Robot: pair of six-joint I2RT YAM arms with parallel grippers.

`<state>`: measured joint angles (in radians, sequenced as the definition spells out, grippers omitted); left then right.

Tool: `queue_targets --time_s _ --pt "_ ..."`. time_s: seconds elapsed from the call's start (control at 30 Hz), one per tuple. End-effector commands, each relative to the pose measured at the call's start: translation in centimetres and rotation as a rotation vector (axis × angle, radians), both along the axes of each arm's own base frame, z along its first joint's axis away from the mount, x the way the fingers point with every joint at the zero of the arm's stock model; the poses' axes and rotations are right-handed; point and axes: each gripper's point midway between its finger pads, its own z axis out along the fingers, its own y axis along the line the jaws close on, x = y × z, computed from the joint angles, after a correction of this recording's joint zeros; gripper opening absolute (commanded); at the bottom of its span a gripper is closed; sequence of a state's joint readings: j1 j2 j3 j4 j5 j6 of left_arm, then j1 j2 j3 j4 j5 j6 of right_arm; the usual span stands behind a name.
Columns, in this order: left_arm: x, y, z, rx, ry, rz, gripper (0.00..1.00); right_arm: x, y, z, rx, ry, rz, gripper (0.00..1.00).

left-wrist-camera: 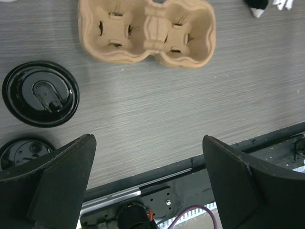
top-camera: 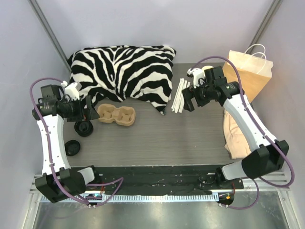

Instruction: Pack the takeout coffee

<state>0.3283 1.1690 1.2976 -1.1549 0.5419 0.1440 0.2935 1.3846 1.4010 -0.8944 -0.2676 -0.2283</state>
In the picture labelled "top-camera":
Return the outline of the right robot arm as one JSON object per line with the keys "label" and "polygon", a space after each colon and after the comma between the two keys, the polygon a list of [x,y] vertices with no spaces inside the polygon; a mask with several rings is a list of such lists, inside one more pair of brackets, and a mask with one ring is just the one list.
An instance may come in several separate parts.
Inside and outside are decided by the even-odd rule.
{"label": "right robot arm", "polygon": [[195,99],[198,107],[217,101],[236,121],[246,138],[250,154],[244,159],[227,164],[216,171],[215,182],[220,188],[227,188],[234,179],[248,177],[256,179],[280,170],[284,164],[289,145],[269,133],[260,121],[238,82],[228,82],[220,66],[202,70],[187,71],[193,84],[182,90],[184,109],[192,112]]}

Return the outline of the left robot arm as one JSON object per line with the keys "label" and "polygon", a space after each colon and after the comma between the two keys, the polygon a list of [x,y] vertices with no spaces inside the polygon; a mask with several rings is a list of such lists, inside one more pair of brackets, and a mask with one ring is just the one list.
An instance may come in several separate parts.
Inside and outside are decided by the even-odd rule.
{"label": "left robot arm", "polygon": [[91,97],[82,106],[79,83],[50,84],[41,88],[42,97],[34,102],[32,115],[37,120],[43,146],[42,176],[35,186],[50,202],[57,203],[90,190],[97,190],[102,179],[94,166],[73,170],[67,159],[70,144],[63,139],[64,122],[74,122],[81,136],[93,132],[91,120],[99,118]]}

